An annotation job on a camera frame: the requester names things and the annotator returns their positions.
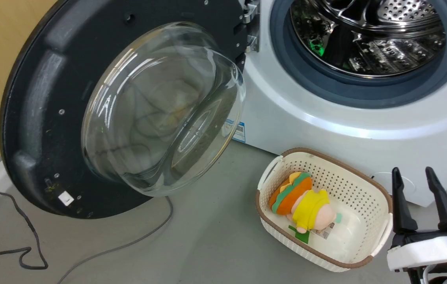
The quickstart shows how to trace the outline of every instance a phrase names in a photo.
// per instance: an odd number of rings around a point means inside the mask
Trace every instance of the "washing machine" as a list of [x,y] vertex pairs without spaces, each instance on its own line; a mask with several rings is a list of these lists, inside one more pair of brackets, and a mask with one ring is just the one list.
[[231,139],[308,147],[411,202],[447,185],[447,2],[59,0],[0,110],[11,180],[45,211],[93,219],[200,178]]
[[399,167],[422,206],[425,167],[447,187],[447,1],[260,0],[257,40],[237,139],[315,149],[390,193]]

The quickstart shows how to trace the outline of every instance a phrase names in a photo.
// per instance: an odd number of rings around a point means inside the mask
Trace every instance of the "white plastic basket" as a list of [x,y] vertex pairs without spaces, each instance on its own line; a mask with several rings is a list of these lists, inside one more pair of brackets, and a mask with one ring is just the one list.
[[[326,189],[330,203],[343,212],[343,221],[332,239],[310,234],[309,244],[296,239],[292,223],[271,212],[269,198],[293,172],[312,174],[313,188]],[[333,272],[369,263],[382,249],[392,229],[391,198],[376,181],[322,153],[291,149],[275,158],[258,184],[256,207],[264,228],[301,257]]]

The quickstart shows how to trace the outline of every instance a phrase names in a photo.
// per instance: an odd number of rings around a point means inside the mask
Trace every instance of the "yellow shirt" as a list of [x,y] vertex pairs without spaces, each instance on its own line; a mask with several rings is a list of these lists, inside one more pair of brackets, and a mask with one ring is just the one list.
[[320,192],[310,190],[302,198],[294,212],[292,220],[298,228],[311,230],[315,226],[318,212],[323,205],[329,204],[328,193],[323,189]]

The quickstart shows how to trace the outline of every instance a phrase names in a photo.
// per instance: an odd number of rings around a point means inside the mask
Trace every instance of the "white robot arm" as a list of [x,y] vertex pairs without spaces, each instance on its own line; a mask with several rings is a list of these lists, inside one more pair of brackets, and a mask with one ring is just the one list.
[[447,277],[429,280],[433,273],[447,273],[447,194],[433,169],[427,167],[427,181],[436,198],[438,230],[418,231],[404,198],[404,184],[398,168],[393,169],[393,231],[388,250],[389,269],[407,272],[412,284],[447,284]]

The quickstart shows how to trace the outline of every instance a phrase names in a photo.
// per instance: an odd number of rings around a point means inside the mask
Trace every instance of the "tag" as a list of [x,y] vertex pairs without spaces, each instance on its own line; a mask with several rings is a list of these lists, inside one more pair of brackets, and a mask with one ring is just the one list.
[[323,229],[323,230],[311,230],[310,232],[312,232],[313,234],[317,234],[320,237],[327,239],[328,235],[330,235],[330,232],[332,231],[332,228],[334,228],[335,223],[330,223],[330,225],[327,226],[327,228]]
[[301,233],[297,232],[297,229],[292,226],[288,226],[288,228],[295,232],[296,239],[298,239],[299,241],[302,241],[306,244],[309,242],[309,232],[306,232],[305,234],[301,234]]
[[65,191],[61,193],[59,200],[62,201],[65,206],[69,206],[75,199],[67,191]]
[[234,133],[234,136],[232,139],[237,140],[239,142],[246,142],[246,135],[245,135],[245,124],[244,122],[240,122],[238,126],[236,127],[236,132]]

